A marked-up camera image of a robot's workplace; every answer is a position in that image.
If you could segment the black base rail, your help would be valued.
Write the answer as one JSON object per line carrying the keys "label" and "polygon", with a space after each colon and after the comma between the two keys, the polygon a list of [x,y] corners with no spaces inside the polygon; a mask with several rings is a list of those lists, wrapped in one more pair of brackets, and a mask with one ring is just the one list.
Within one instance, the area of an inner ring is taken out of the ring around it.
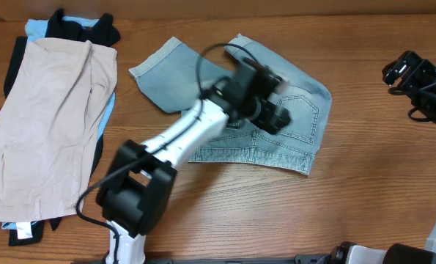
{"label": "black base rail", "polygon": [[244,259],[204,259],[173,260],[149,259],[145,264],[328,264],[343,263],[342,255],[334,254],[299,254],[293,258],[244,258]]}

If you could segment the light blue denim shorts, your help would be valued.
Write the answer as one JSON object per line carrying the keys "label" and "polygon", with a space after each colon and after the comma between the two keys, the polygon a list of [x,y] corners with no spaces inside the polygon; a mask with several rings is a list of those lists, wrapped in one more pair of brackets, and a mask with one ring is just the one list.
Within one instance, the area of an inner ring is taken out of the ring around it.
{"label": "light blue denim shorts", "polygon": [[[203,144],[189,158],[191,162],[245,163],[290,169],[308,175],[322,143],[332,98],[328,89],[277,53],[238,34],[226,52],[235,59],[253,54],[271,70],[285,75],[289,86],[270,101],[289,110],[292,121],[276,135],[245,121],[230,124],[222,134]],[[161,110],[186,113],[195,103],[202,86],[208,86],[230,71],[207,60],[196,69],[199,55],[176,37],[129,72],[139,89]]]}

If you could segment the beige khaki shorts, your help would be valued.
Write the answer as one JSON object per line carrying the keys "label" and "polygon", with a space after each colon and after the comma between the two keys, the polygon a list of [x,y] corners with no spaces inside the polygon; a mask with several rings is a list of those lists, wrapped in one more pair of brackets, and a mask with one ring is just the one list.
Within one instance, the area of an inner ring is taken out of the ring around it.
{"label": "beige khaki shorts", "polygon": [[75,213],[116,85],[113,48],[59,38],[26,45],[0,110],[0,222]]}

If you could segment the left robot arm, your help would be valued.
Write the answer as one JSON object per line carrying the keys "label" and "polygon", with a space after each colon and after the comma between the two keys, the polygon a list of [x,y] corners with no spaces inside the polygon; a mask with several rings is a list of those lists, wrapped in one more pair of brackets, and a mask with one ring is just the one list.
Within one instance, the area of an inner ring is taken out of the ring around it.
{"label": "left robot arm", "polygon": [[269,134],[288,126],[289,111],[270,101],[288,83],[283,74],[243,59],[232,76],[199,87],[194,106],[167,130],[141,144],[127,140],[96,196],[110,229],[103,262],[144,263],[145,238],[166,209],[177,170],[229,123],[247,120]]}

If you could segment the light blue shirt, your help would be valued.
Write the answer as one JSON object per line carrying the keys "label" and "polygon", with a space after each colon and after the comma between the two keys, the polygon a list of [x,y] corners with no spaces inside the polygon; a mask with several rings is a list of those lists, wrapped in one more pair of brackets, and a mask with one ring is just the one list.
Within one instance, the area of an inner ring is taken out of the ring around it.
{"label": "light blue shirt", "polygon": [[[82,29],[86,30],[89,29],[93,29],[93,27],[95,26],[96,23],[98,23],[101,19],[86,19],[86,18],[77,18],[77,17],[71,17],[71,16],[65,16],[62,18],[62,21],[66,21],[66,22],[74,22],[74,23],[78,23],[82,26]],[[9,93],[9,88],[7,88],[7,85],[9,85],[11,80],[15,80],[15,74],[12,74],[11,72],[14,71],[16,68],[18,69],[18,67],[21,64],[21,60],[22,60],[22,55],[18,55],[18,52],[20,53],[24,48],[19,48],[18,46],[21,45],[19,43],[23,43],[24,41],[30,40],[30,41],[35,41],[39,38],[45,37],[47,32],[48,32],[48,27],[49,27],[49,20],[47,21],[43,21],[43,20],[32,20],[29,19],[26,26],[25,26],[25,30],[26,30],[26,35],[27,37],[18,37],[18,39],[16,40],[16,44],[12,53],[12,57],[11,57],[11,62],[10,62],[10,67],[8,68],[8,74],[7,77],[5,79],[5,83],[4,83],[4,94],[6,96],[6,93]],[[107,123],[110,119],[110,116],[114,110],[114,104],[115,104],[115,93],[112,94],[111,98],[109,99],[108,105],[107,105],[107,109],[105,114],[103,115],[103,118],[100,122],[100,127],[98,130],[98,134],[97,134],[97,146],[96,146],[96,152],[95,152],[95,159],[94,159],[94,163],[93,163],[93,167],[92,167],[92,172],[94,171],[94,169],[96,168],[96,166],[98,165],[98,162],[101,158],[102,155],[102,151],[103,151],[103,133],[104,130],[106,129]],[[62,218],[57,218],[57,219],[49,219],[50,225],[52,230],[56,230],[56,228],[59,226],[59,223],[61,222]],[[17,238],[17,225],[16,223],[13,222],[3,222],[1,224],[1,228],[3,230],[10,230],[10,238],[11,235],[14,237],[14,239]],[[38,237],[38,239],[40,240],[42,237],[42,233],[41,231],[34,231],[35,227],[32,227],[32,238],[36,238]]]}

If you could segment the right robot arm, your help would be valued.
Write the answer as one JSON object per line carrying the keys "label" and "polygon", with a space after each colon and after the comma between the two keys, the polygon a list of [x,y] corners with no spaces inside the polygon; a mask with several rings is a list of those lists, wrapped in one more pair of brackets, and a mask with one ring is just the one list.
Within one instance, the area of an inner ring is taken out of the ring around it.
{"label": "right robot arm", "polygon": [[[436,124],[436,63],[414,51],[405,51],[382,69],[388,93],[407,97],[412,108],[407,116],[414,122]],[[314,257],[298,255],[295,263],[436,263],[436,217],[419,246],[394,242],[387,249],[345,241],[332,252]]]}

